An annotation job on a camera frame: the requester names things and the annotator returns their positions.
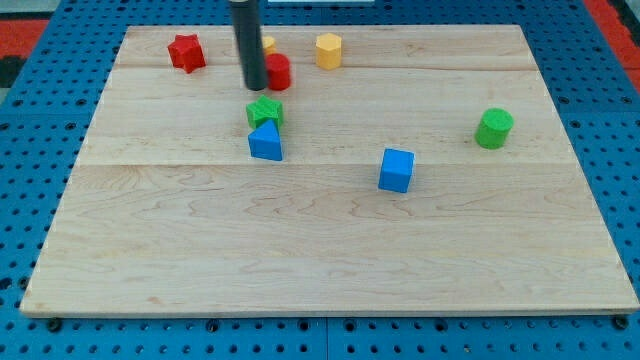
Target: black pole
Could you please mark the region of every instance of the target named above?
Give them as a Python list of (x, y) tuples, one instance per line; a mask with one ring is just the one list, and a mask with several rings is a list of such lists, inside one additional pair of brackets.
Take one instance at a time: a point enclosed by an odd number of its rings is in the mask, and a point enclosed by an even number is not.
[(260, 34), (258, 1), (229, 0), (229, 7), (244, 84), (250, 90), (262, 90), (267, 87), (268, 79)]

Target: toy block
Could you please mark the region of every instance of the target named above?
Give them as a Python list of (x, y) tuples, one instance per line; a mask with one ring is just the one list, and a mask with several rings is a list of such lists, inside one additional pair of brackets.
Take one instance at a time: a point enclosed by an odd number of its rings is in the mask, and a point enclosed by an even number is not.
[(175, 41), (169, 44), (167, 48), (169, 49), (173, 67), (183, 68), (187, 74), (207, 65), (196, 34), (176, 35)]
[(251, 156), (260, 159), (282, 161), (280, 134), (273, 120), (268, 120), (249, 134)]
[(278, 50), (276, 49), (276, 39), (274, 39), (273, 36), (263, 36), (262, 48), (264, 49), (264, 56), (277, 53)]
[(281, 91), (291, 86), (289, 58), (283, 54), (271, 54), (267, 56), (265, 61), (269, 76), (269, 89)]
[(378, 188), (406, 193), (413, 174), (413, 160), (412, 152), (385, 149)]
[(503, 109), (491, 108), (485, 111), (476, 130), (476, 142), (485, 149), (501, 148), (513, 122), (511, 114)]
[(252, 129), (257, 129), (267, 120), (273, 120), (276, 127), (280, 129), (284, 122), (282, 101), (260, 95), (257, 101), (247, 105), (247, 119)]
[(342, 38), (326, 33), (316, 37), (316, 65), (332, 70), (342, 63)]

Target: green hexagonal block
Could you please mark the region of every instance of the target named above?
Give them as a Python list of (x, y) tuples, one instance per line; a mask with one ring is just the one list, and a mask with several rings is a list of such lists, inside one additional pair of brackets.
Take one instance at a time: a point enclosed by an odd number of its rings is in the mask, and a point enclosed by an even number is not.
[(280, 126), (284, 122), (282, 101), (261, 95), (258, 100), (247, 105), (247, 119), (252, 129), (257, 129), (265, 121), (271, 119), (280, 130)]

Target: blue block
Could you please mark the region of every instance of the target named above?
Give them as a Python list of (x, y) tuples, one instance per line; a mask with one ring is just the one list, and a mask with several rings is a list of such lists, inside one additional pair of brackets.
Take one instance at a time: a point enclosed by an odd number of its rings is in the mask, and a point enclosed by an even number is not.
[(253, 157), (282, 161), (280, 134), (273, 120), (268, 120), (249, 134), (249, 148)]
[(385, 149), (378, 188), (406, 193), (413, 174), (413, 159), (412, 152)]

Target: green cylinder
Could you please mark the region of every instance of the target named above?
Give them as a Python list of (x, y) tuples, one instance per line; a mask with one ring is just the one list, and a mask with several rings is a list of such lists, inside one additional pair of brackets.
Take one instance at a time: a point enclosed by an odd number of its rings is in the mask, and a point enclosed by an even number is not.
[(476, 130), (476, 142), (485, 149), (499, 149), (507, 140), (512, 127), (511, 114), (503, 109), (489, 109), (482, 114), (482, 120)]

